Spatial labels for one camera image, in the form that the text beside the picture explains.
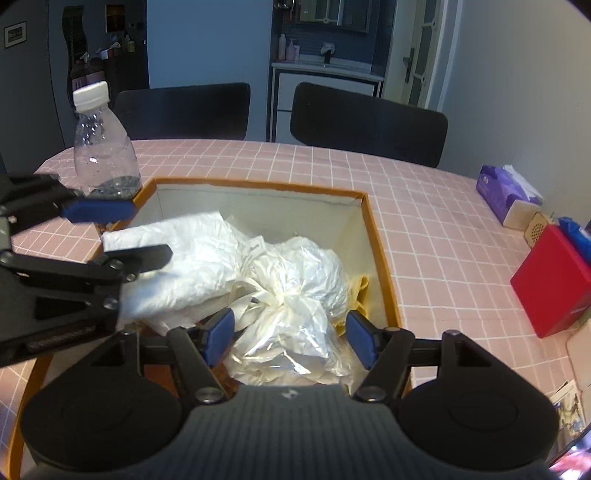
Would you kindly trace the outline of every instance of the purple tissue box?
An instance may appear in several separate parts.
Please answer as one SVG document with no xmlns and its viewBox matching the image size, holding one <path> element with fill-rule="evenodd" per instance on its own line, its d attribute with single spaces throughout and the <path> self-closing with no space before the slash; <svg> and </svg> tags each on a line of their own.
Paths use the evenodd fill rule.
<svg viewBox="0 0 591 480">
<path fill-rule="evenodd" d="M 484 165 L 478 175 L 476 191 L 486 200 L 503 226 L 524 231 L 541 203 L 528 197 L 511 174 L 500 167 Z"/>
</svg>

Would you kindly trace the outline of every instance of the table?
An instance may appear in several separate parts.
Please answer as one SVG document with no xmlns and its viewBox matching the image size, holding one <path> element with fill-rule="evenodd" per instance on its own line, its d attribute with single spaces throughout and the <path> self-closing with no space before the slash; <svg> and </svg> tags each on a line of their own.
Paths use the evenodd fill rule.
<svg viewBox="0 0 591 480">
<path fill-rule="evenodd" d="M 295 145 L 221 140 L 134 141 L 144 181 L 152 176 L 274 180 L 368 192 L 398 296 L 403 327 L 440 338 L 458 329 L 549 394 L 573 378 L 566 352 L 572 331 L 539 339 L 509 279 L 529 247 L 503 228 L 475 191 L 475 180 L 371 155 Z M 73 151 L 47 160 L 77 186 Z M 92 225 L 56 219 L 13 238 L 19 253 L 87 260 L 99 244 Z M 0 419 L 8 444 L 31 362 L 4 369 Z M 434 378 L 415 369 L 414 385 Z"/>
</svg>

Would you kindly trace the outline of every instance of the yellow cloth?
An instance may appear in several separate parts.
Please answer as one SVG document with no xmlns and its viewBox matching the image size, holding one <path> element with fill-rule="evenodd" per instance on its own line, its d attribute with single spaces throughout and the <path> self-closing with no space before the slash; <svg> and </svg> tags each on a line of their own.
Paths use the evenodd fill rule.
<svg viewBox="0 0 591 480">
<path fill-rule="evenodd" d="M 365 318 L 369 318 L 369 311 L 365 305 L 365 297 L 369 285 L 369 278 L 367 275 L 360 275 L 351 279 L 349 282 L 349 310 L 358 310 Z M 338 336 L 345 333 L 346 314 L 333 320 L 332 324 L 335 327 Z"/>
</svg>

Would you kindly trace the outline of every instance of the white bottle cap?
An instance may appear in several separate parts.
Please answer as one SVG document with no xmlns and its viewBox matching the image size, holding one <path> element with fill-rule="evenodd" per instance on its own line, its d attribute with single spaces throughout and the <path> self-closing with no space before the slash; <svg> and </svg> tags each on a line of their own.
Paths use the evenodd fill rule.
<svg viewBox="0 0 591 480">
<path fill-rule="evenodd" d="M 91 83 L 74 90 L 72 96 L 74 97 L 76 112 L 90 112 L 109 103 L 109 85 L 107 85 L 107 82 Z"/>
</svg>

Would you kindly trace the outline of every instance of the plastic water bottle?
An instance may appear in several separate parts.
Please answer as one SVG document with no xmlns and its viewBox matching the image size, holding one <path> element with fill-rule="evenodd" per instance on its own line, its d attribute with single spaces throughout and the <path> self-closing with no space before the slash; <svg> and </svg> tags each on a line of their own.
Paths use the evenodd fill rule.
<svg viewBox="0 0 591 480">
<path fill-rule="evenodd" d="M 134 146 L 109 109 L 106 82 L 73 92 L 79 115 L 74 138 L 74 166 L 84 193 L 91 198 L 132 199 L 141 188 Z"/>
</svg>

